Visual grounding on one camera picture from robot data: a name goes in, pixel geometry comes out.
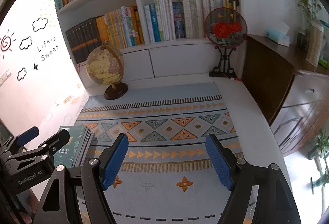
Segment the left hand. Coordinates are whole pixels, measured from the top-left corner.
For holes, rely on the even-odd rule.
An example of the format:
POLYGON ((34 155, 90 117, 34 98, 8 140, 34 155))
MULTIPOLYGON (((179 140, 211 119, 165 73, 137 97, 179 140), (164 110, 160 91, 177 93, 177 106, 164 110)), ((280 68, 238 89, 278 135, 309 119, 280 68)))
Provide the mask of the left hand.
POLYGON ((32 223, 39 203, 36 195, 32 189, 29 189, 20 193, 18 199, 24 207, 23 212, 20 212, 20 216, 23 218, 24 223, 32 223))

